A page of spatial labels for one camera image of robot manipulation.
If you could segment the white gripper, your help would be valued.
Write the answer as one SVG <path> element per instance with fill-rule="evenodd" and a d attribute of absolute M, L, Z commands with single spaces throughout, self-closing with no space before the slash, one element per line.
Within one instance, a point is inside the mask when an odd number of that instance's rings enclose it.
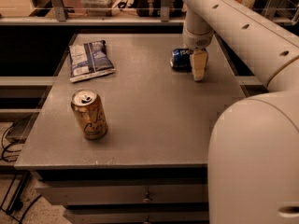
<path fill-rule="evenodd" d="M 196 50 L 190 56 L 192 75 L 195 81 L 201 81 L 204 78 L 208 53 L 204 50 L 211 43 L 213 30 L 203 35 L 191 33 L 187 28 L 183 28 L 183 44 L 191 50 Z"/>

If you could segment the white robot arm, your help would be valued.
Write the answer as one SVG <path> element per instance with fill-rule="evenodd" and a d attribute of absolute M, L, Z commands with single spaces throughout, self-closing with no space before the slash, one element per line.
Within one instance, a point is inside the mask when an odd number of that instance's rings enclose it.
<path fill-rule="evenodd" d="M 229 106 L 210 136 L 210 224 L 299 224 L 299 45 L 235 0 L 183 0 L 190 49 L 219 35 L 266 91 Z"/>

